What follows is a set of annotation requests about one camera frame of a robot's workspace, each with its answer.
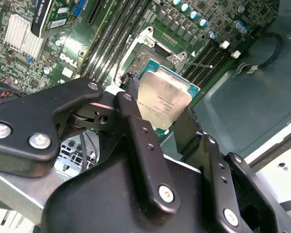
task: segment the capacitor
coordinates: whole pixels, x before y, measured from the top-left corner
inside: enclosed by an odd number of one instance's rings
[[[181,6],[181,10],[183,11],[183,12],[185,12],[185,11],[187,11],[189,9],[189,5],[188,4],[183,4],[182,6]]]
[[[241,29],[240,29],[240,32],[242,33],[242,34],[247,34],[248,33],[248,28],[247,27],[242,27]]]
[[[179,5],[180,2],[181,2],[181,0],[173,0],[173,4],[174,4],[175,6]]]
[[[234,22],[234,27],[239,30],[243,27],[243,23],[240,20],[237,20]]]
[[[62,42],[60,40],[56,40],[55,45],[60,46],[60,45],[62,45]]]
[[[217,34],[214,32],[209,32],[209,37],[210,37],[210,39],[215,39],[215,38],[217,38]]]
[[[240,13],[240,14],[242,14],[245,10],[246,10],[246,8],[243,5],[238,7],[238,13]]]
[[[190,13],[190,17],[191,17],[191,19],[196,19],[198,17],[198,13],[196,11],[192,11]]]
[[[51,67],[45,67],[43,70],[43,73],[45,73],[46,75],[49,75],[52,71],[53,69]]]
[[[205,27],[207,25],[207,20],[205,20],[204,18],[202,18],[200,21],[199,21],[199,25],[201,27]]]

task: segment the label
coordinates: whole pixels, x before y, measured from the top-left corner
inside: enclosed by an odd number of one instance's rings
[[[182,81],[161,72],[146,71],[140,79],[138,107],[143,119],[167,130],[192,101]]]
[[[34,35],[42,38],[42,28],[46,22],[52,0],[37,0],[31,31]]]
[[[68,78],[71,78],[71,76],[73,75],[73,71],[68,69],[67,67],[65,67],[63,69],[63,72],[62,72],[63,75],[65,75],[66,77]]]
[[[50,28],[56,28],[56,27],[60,27],[66,24],[67,19],[62,19],[62,20],[57,20],[52,22]]]
[[[73,59],[71,59],[70,57],[67,57],[66,55],[64,55],[63,53],[60,54],[59,58],[67,63],[69,63],[71,66],[78,68],[78,63],[75,62]]]
[[[58,14],[63,14],[68,12],[68,7],[62,7],[58,9]]]

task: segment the ram slot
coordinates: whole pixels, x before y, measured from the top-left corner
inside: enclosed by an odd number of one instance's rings
[[[210,73],[207,74],[207,77],[204,78],[203,82],[200,83],[200,88],[204,89],[206,85],[213,79],[213,77],[225,66],[225,64],[228,62],[229,57],[222,57],[222,59],[219,61],[218,65],[210,71]]]
[[[88,23],[89,25],[93,26],[100,14],[101,9],[103,8],[104,4],[106,1],[103,0],[96,0],[91,12],[89,13],[87,19],[86,19],[86,23]]]
[[[84,73],[86,73],[87,75],[90,75],[91,78],[93,78],[93,73],[94,73],[94,70],[96,68],[96,64],[97,64],[98,60],[100,59],[100,57],[102,56],[102,53],[104,52],[103,48],[105,48],[105,46],[108,43],[108,37],[110,37],[113,34],[114,30],[116,29],[118,19],[119,19],[119,17],[124,15],[124,9],[126,8],[126,6],[128,4],[129,4],[129,0],[123,0],[123,1],[121,1],[120,4],[117,5],[116,10],[115,10],[115,14],[112,17],[111,22],[108,23],[108,26],[104,30],[103,35],[97,41],[95,49],[92,52],[92,55],[90,58],[90,63],[87,66],[86,70],[84,71]]]
[[[133,17],[131,17],[131,19],[127,22],[127,25],[124,28],[124,31],[121,33],[121,36],[115,42],[115,47],[110,50],[112,53],[106,56],[106,58],[108,58],[108,60],[110,61],[107,68],[105,68],[101,74],[99,73],[97,74],[98,83],[103,83],[106,80],[111,69],[114,67],[119,56],[122,54],[121,48],[125,49],[125,44],[126,44],[128,35],[133,34],[133,32],[135,31],[135,28],[139,25],[140,20],[142,19],[144,13],[146,12],[146,10],[148,9],[151,3],[152,3],[151,0],[138,1],[137,8],[133,12]]]
[[[205,64],[205,65],[210,65],[208,64],[208,61],[216,56],[217,54],[217,47],[216,46],[211,46],[206,53],[203,56],[199,56],[198,59],[196,59],[194,62],[195,63],[201,63],[201,64]],[[187,76],[184,76],[187,80],[191,81],[196,77],[196,75],[198,75],[198,73],[203,70],[203,67],[199,67],[199,66],[194,66],[194,69],[189,72],[187,74]]]
[[[96,70],[94,71],[94,73],[91,74],[90,78],[93,78],[95,76],[97,77],[101,70],[106,66],[110,54],[114,50],[114,47],[118,43],[119,39],[123,39],[123,37],[125,36],[123,35],[123,33],[125,32],[125,28],[128,27],[127,25],[130,24],[131,14],[133,14],[136,11],[138,3],[139,3],[138,0],[129,1],[129,4],[124,10],[125,14],[123,14],[120,18],[117,19],[117,24],[113,32],[109,36],[108,41],[106,41],[106,43],[102,47],[103,53],[99,56],[99,59],[97,59],[96,63],[93,63],[93,66],[96,68]]]
[[[215,54],[213,54],[211,57],[207,59],[207,62],[213,65],[213,68],[202,68],[200,71],[196,74],[194,74],[194,79],[192,80],[192,83],[199,83],[201,82],[203,76],[208,73],[210,70],[214,69],[217,64],[218,60],[222,57],[222,54],[224,54],[224,51],[221,49],[217,48]]]
[[[193,61],[194,63],[198,63],[203,57],[206,56],[207,53],[209,53],[209,51],[211,49],[213,49],[213,43],[209,42],[206,47],[202,50],[202,52],[198,55],[197,58],[195,58],[195,60]],[[190,77],[190,73],[193,73],[194,70],[197,69],[197,66],[191,65],[187,68],[187,70],[184,72],[183,77]]]

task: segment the hole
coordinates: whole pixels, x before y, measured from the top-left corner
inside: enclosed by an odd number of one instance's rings
[[[286,164],[285,163],[280,163],[278,164],[278,167],[284,167]]]
[[[82,162],[82,159],[80,157],[77,157],[75,160],[78,164],[80,164]]]
[[[74,147],[74,143],[73,143],[73,142],[69,142],[69,143],[68,143],[68,146],[69,146],[69,147]]]
[[[98,90],[98,86],[97,86],[96,83],[89,83],[89,84],[88,84],[88,87],[91,88],[91,89],[93,89],[93,90],[95,90],[95,91]]]
[[[6,223],[6,219],[2,220],[1,226],[4,226],[5,223]]]
[[[212,137],[210,137],[210,136],[208,135],[208,138],[209,138],[209,141],[210,141],[211,143],[215,144],[215,140],[214,140]]]
[[[70,168],[70,166],[65,164],[64,167],[63,167],[63,171],[67,171],[69,168]]]
[[[127,93],[125,93],[123,96],[124,96],[125,99],[127,99],[129,101],[132,100],[131,96],[129,94],[127,94]]]
[[[220,167],[222,170],[225,170],[225,167],[223,166],[223,164],[219,164],[219,167]]]
[[[148,133],[147,128],[143,127],[143,128],[142,128],[142,132],[143,132],[143,133]]]
[[[62,150],[61,152],[62,152],[62,154],[64,154],[64,155],[69,155],[69,153],[68,153],[67,151],[65,151],[65,150]]]
[[[108,122],[108,117],[107,116],[100,116],[99,118],[98,118],[98,121],[99,121],[99,123],[100,124],[106,124],[107,122]]]
[[[238,156],[238,155],[234,155],[234,158],[235,160],[238,162],[238,163],[241,163],[242,162],[242,159]]]
[[[84,121],[89,122],[89,123],[94,123],[95,119],[87,118],[87,119],[84,120]]]
[[[69,157],[70,157],[71,155],[75,155],[75,154],[77,154],[77,153],[78,153],[77,151],[74,151],[73,153],[71,153],[71,152],[70,152],[70,153],[68,153],[68,155],[67,155],[67,156],[69,156]]]
[[[223,181],[223,183],[227,183],[227,180],[222,176],[221,180]]]
[[[251,230],[255,231],[261,226],[259,219],[259,212],[255,206],[248,204],[241,210],[241,216],[244,221],[248,224]]]
[[[154,146],[152,144],[148,144],[147,145],[147,149],[153,151],[154,150]]]

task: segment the wire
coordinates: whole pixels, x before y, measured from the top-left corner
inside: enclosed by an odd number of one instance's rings
[[[121,63],[122,63],[122,57],[124,56],[124,52],[126,50],[126,47],[127,47],[127,44],[129,42],[130,38],[131,38],[131,35],[129,35],[127,37],[127,40],[126,40],[125,45],[124,45],[124,49],[123,49],[123,51],[121,52],[121,54],[120,54],[120,56],[118,58],[118,63],[116,65],[116,70],[115,70],[115,75],[114,75],[113,81],[116,80],[116,77],[117,77],[117,74],[118,74],[118,70],[120,69],[120,66],[121,66]]]
[[[71,155],[73,155],[73,154],[81,154],[81,152],[79,152],[79,151],[74,151],[74,152],[70,152],[68,155],[66,155],[67,157],[70,157]]]
[[[213,68],[213,65],[204,65],[204,64],[200,64],[200,63],[194,63],[194,62],[182,62],[184,64],[189,64],[189,65],[193,65],[193,66],[198,66],[198,67],[204,67],[204,68]]]
[[[265,33],[262,35],[262,37],[275,38],[277,40],[277,46],[276,46],[276,49],[275,49],[274,53],[272,54],[272,56],[263,64],[258,65],[258,69],[263,69],[263,68],[269,66],[271,63],[273,63],[277,59],[279,52],[281,50],[282,44],[283,44],[283,39],[282,39],[281,35],[279,35],[277,33]]]
[[[18,95],[22,95],[22,94],[26,94],[27,95],[28,94],[27,92],[16,91],[16,90],[12,90],[12,89],[6,88],[6,87],[0,87],[0,90],[1,91],[9,91],[11,93],[16,93]]]
[[[96,156],[96,159],[97,159],[97,158],[98,158],[98,150],[97,150],[97,148],[95,147],[95,145],[94,145],[94,143],[93,143],[91,137],[88,135],[88,133],[87,133],[87,132],[84,132],[84,133],[85,133],[86,137],[88,138],[89,142],[92,144],[92,147],[93,147],[93,149],[94,149],[94,153],[95,153],[95,156]]]
[[[87,150],[86,143],[83,133],[80,134],[81,147],[82,147],[82,169],[81,172],[85,172],[87,170]]]
[[[1,97],[8,98],[10,94],[11,94],[11,92],[9,92],[9,91],[3,91],[3,93],[1,94]]]

